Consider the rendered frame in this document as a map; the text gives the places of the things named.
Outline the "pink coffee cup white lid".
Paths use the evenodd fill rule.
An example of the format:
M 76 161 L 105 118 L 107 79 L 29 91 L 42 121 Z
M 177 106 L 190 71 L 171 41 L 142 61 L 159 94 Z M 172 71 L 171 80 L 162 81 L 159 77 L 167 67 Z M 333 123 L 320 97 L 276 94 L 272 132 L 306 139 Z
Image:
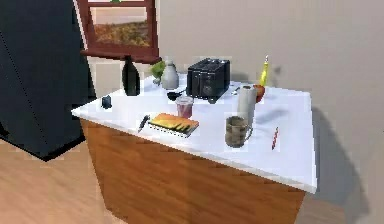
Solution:
M 179 96 L 176 98 L 176 106 L 179 117 L 190 118 L 192 116 L 192 107 L 194 99 L 190 96 Z

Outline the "wooden counter with white top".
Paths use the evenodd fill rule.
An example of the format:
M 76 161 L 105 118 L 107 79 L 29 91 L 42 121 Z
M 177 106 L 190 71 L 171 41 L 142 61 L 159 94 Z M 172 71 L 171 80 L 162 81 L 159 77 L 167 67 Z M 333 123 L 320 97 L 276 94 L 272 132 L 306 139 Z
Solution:
M 245 145 L 225 143 L 237 98 L 196 100 L 198 128 L 188 138 L 144 126 L 145 115 L 176 114 L 150 78 L 141 93 L 117 90 L 112 107 L 94 100 L 73 110 L 81 120 L 106 208 L 127 224 L 294 224 L 317 188 L 311 97 L 269 87 Z M 276 147 L 271 149 L 276 127 Z

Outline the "orange book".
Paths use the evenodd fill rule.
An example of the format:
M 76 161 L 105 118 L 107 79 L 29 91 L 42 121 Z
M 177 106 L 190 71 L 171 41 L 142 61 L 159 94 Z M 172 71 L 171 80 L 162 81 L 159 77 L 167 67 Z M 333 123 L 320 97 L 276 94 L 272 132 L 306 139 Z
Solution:
M 162 132 L 188 138 L 199 126 L 198 121 L 171 114 L 160 113 L 149 122 L 149 127 Z

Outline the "black ladle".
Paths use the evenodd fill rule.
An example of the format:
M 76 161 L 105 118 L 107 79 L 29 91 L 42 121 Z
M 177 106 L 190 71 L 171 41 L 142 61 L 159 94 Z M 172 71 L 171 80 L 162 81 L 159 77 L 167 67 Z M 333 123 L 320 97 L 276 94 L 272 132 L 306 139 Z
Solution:
M 185 92 L 185 90 L 182 90 L 180 92 L 168 92 L 167 97 L 171 101 L 175 101 L 178 97 L 182 95 L 182 93 Z

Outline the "black toaster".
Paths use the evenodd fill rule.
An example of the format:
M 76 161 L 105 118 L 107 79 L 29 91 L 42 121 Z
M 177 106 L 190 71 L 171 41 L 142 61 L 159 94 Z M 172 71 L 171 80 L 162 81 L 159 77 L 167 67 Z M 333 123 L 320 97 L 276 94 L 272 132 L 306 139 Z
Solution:
M 205 58 L 188 68 L 186 94 L 215 104 L 229 84 L 230 61 Z

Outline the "grey vase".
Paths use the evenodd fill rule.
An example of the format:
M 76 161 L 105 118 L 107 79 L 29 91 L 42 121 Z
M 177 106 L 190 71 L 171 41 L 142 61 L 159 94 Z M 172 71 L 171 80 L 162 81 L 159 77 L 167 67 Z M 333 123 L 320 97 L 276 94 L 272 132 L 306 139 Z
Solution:
M 179 76 L 175 65 L 171 60 L 165 61 L 165 68 L 161 78 L 162 87 L 166 90 L 174 90 L 179 87 Z

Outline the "brown mug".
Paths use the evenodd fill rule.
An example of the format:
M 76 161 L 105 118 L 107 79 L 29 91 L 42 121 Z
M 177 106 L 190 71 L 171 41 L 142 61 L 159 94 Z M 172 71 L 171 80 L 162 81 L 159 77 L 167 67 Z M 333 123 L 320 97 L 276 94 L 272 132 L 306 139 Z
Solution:
M 226 119 L 225 143 L 232 148 L 240 148 L 251 137 L 253 128 L 248 121 L 239 116 Z

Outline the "green lettuce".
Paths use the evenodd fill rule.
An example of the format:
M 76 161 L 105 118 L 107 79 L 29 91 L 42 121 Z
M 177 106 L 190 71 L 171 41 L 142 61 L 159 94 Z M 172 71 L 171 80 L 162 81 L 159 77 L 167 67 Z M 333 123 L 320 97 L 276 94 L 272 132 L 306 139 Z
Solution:
M 154 76 L 153 83 L 159 85 L 161 83 L 161 77 L 165 69 L 165 62 L 159 61 L 150 68 L 150 72 Z

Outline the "white paper towel roll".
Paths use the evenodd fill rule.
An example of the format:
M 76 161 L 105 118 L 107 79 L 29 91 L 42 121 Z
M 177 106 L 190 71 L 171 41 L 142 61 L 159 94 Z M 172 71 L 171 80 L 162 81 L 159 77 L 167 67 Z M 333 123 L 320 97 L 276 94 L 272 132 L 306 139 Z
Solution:
M 253 124 L 257 90 L 252 85 L 243 85 L 238 91 L 237 115 L 249 126 Z

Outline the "black bottle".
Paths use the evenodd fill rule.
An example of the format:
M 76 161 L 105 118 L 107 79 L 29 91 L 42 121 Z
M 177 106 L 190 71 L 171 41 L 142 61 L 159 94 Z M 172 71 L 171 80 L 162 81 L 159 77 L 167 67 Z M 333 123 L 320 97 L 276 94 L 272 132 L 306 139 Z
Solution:
M 140 76 L 130 55 L 124 57 L 122 83 L 127 96 L 137 96 L 140 94 Z

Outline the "yellow spray bottle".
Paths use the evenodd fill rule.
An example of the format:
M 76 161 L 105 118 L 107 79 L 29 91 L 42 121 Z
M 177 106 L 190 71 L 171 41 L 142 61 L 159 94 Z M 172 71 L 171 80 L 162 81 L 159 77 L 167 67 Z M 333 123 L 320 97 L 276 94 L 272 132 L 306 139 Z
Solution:
M 265 86 L 266 85 L 266 82 L 267 82 L 267 77 L 268 77 L 268 68 L 269 68 L 269 59 L 268 59 L 268 55 L 265 56 L 265 61 L 264 61 L 264 64 L 263 64 L 263 70 L 260 74 L 260 79 L 259 79 L 259 84 L 261 86 Z

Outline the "red pencil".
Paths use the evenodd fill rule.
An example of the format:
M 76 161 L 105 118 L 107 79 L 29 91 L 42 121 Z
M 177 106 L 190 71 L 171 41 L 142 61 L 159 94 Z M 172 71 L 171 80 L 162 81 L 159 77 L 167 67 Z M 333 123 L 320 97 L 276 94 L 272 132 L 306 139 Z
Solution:
M 271 149 L 272 149 L 272 150 L 274 150 L 275 147 L 276 147 L 276 142 L 277 142 L 278 133 L 279 133 L 279 127 L 276 127 L 275 132 L 274 132 L 274 136 L 273 136 L 272 145 L 271 145 Z

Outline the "red framed window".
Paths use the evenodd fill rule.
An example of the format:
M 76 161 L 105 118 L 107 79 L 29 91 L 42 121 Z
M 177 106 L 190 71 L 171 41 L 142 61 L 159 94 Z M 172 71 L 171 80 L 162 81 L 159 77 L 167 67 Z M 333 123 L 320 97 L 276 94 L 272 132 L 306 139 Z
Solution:
M 73 0 L 85 56 L 155 64 L 158 48 L 155 0 Z

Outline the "black fridge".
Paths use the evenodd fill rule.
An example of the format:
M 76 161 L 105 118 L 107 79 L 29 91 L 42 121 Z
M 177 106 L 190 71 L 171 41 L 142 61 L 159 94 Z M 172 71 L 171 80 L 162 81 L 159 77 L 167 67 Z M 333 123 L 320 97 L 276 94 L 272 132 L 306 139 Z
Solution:
M 85 140 L 96 98 L 73 0 L 0 0 L 0 138 L 49 161 Z

